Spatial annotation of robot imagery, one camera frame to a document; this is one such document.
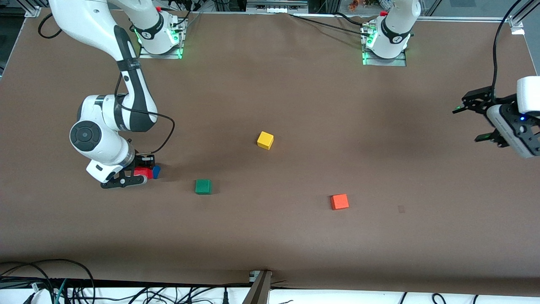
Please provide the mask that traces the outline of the aluminium diagonal strut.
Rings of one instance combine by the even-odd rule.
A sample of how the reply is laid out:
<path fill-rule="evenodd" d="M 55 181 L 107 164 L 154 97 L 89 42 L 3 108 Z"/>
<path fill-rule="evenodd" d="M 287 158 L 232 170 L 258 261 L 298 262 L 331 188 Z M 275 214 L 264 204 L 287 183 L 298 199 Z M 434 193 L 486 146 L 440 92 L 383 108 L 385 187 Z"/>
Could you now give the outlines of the aluminium diagonal strut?
<path fill-rule="evenodd" d="M 523 19 L 538 6 L 538 3 L 540 3 L 540 0 L 526 0 L 526 2 L 512 15 L 511 22 L 513 24 L 523 22 Z"/>

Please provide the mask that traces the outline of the aluminium frame rail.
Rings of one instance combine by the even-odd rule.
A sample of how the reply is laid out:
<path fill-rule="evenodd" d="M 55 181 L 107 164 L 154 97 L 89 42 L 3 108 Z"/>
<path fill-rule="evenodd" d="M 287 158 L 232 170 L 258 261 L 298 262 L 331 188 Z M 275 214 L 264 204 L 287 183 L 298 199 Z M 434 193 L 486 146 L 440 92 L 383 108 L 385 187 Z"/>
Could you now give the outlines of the aluminium frame rail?
<path fill-rule="evenodd" d="M 447 17 L 447 16 L 421 16 L 419 21 L 433 22 L 501 22 L 502 18 L 497 17 Z"/>

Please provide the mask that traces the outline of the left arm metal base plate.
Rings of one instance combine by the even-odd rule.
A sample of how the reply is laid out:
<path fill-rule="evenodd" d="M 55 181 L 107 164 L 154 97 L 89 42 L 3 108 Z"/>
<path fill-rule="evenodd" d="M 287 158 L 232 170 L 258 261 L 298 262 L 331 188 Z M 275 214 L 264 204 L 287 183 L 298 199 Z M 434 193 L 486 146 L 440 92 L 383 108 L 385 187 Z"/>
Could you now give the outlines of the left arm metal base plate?
<path fill-rule="evenodd" d="M 399 56 L 395 58 L 382 58 L 366 46 L 362 46 L 362 63 L 380 67 L 406 67 L 407 65 L 405 50 L 401 51 Z"/>

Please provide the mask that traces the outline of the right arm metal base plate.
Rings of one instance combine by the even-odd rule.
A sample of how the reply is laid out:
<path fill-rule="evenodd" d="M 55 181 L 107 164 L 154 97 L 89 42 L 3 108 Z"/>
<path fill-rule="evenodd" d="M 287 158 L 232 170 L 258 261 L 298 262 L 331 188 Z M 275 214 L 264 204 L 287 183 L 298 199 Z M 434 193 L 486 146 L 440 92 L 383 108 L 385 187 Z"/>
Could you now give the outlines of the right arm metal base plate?
<path fill-rule="evenodd" d="M 181 59 L 185 42 L 187 21 L 170 23 L 151 41 L 139 37 L 141 58 Z"/>

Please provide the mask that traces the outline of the grey power strip box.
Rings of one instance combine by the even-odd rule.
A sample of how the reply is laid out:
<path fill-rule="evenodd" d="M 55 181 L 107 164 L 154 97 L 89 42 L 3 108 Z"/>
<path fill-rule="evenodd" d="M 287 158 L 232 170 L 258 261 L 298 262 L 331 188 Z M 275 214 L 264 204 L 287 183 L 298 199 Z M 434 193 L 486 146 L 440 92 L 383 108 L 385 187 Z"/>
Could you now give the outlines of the grey power strip box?
<path fill-rule="evenodd" d="M 246 0 L 246 12 L 256 14 L 308 14 L 308 0 Z"/>

